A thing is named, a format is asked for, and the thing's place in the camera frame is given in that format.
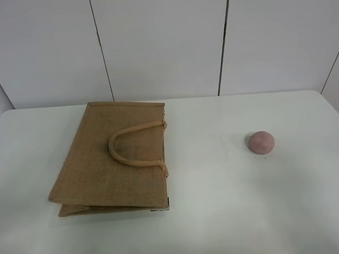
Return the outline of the brown linen tote bag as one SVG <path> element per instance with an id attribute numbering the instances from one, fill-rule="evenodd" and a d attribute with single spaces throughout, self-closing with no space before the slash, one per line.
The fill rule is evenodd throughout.
<path id="1" fill-rule="evenodd" d="M 60 217 L 167 210 L 163 103 L 90 102 L 49 194 Z"/>

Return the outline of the pink peach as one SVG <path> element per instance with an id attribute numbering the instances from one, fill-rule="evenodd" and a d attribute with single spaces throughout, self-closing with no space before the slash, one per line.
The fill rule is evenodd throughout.
<path id="1" fill-rule="evenodd" d="M 269 154 L 275 146 L 275 138 L 266 131 L 259 131 L 250 136 L 247 147 L 257 155 Z"/>

